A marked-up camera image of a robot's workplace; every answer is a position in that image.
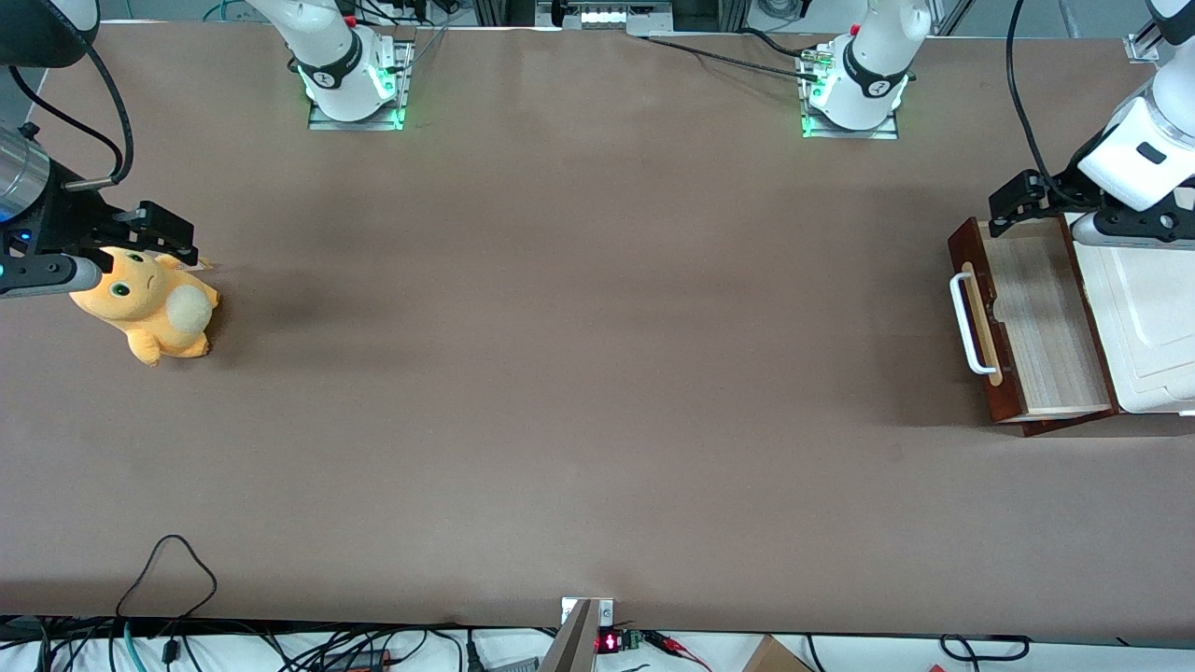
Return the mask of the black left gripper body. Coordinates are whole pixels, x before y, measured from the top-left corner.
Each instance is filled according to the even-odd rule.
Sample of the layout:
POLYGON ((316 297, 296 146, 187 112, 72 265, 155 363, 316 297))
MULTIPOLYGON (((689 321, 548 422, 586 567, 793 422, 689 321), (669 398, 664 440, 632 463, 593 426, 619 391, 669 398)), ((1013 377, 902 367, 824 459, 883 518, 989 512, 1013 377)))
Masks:
POLYGON ((1043 216, 1064 213, 1091 213, 1105 208, 1107 195, 1078 167, 1066 167, 1058 175, 1042 175, 1046 188, 1043 216))

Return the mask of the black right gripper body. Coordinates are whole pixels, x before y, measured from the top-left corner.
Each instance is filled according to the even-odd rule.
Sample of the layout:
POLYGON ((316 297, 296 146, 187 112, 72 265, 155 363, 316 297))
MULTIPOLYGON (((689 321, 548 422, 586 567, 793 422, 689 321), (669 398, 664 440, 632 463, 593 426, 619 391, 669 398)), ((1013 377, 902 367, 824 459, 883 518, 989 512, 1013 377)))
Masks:
POLYGON ((127 230, 115 219, 120 209, 94 190, 69 191, 76 172, 51 161, 43 195, 27 216, 30 253, 80 255, 85 248, 120 246, 127 230))

